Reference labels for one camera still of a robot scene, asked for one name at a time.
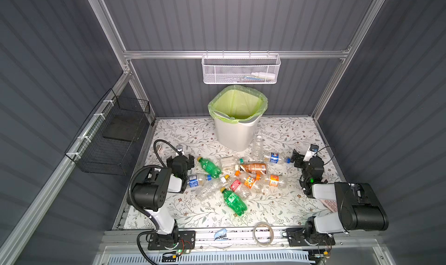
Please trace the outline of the clear bottle blue label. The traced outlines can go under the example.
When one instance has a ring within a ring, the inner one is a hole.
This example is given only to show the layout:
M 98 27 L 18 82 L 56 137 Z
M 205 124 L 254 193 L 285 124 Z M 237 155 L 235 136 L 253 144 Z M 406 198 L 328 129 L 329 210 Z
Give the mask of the clear bottle blue label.
M 193 174 L 188 176 L 188 186 L 190 188 L 203 186 L 211 180 L 212 177 L 209 174 L 204 174 L 204 173 Z

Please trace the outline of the clear unlabelled bottle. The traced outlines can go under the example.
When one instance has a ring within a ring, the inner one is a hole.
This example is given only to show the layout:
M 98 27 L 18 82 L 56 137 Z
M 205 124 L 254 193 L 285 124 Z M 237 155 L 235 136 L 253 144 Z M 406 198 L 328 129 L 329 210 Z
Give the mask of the clear unlabelled bottle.
M 214 195 L 220 188 L 225 187 L 230 179 L 229 175 L 224 175 L 219 179 L 213 179 L 206 183 L 204 186 L 196 190 L 196 197 L 198 200 L 203 201 Z

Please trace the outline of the clear bottle red label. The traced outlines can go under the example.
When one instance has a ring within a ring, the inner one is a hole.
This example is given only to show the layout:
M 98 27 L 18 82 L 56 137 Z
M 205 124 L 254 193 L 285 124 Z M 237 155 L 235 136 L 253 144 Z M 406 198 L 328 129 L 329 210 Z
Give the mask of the clear bottle red label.
M 235 179 L 231 181 L 230 189 L 236 193 L 241 199 L 248 200 L 252 197 L 249 188 L 246 187 L 240 180 Z

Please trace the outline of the orange label clear bottle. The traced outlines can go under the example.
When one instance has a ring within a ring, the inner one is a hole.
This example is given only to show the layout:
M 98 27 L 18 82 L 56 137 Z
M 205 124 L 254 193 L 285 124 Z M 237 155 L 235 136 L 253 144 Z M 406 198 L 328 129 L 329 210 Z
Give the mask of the orange label clear bottle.
M 250 191 L 255 193 L 262 193 L 264 191 L 264 186 L 257 175 L 250 174 L 247 172 L 236 171 L 235 176 L 240 180 L 240 182 L 247 187 Z

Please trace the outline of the green bottle yellow cap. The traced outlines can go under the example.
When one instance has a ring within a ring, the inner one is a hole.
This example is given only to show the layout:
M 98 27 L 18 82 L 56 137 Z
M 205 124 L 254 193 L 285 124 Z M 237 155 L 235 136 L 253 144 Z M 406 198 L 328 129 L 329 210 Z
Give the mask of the green bottle yellow cap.
M 232 190 L 229 190 L 225 187 L 220 189 L 221 194 L 223 195 L 225 203 L 238 215 L 242 216 L 247 211 L 247 205 L 243 202 L 243 200 Z

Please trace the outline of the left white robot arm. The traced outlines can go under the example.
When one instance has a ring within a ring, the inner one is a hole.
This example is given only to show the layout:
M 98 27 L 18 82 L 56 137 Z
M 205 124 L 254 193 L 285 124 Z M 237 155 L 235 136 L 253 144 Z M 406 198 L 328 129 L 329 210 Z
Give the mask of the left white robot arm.
M 194 167 L 194 156 L 179 155 L 169 157 L 165 167 L 145 165 L 132 175 L 127 188 L 127 202 L 154 224 L 154 242 L 172 247 L 180 239 L 178 224 L 164 203 L 168 193 L 185 191 L 188 172 Z

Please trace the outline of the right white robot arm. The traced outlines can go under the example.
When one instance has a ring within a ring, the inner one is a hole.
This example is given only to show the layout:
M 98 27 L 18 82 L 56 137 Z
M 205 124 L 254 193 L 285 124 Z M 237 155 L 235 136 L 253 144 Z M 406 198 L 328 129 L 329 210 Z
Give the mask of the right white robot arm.
M 300 231 L 288 229 L 290 245 L 297 239 L 311 246 L 334 245 L 337 233 L 388 229 L 389 219 L 370 184 L 323 181 L 325 163 L 316 151 L 308 150 L 305 155 L 293 151 L 290 162 L 302 171 L 299 184 L 307 197 L 336 204 L 334 212 L 310 216 Z

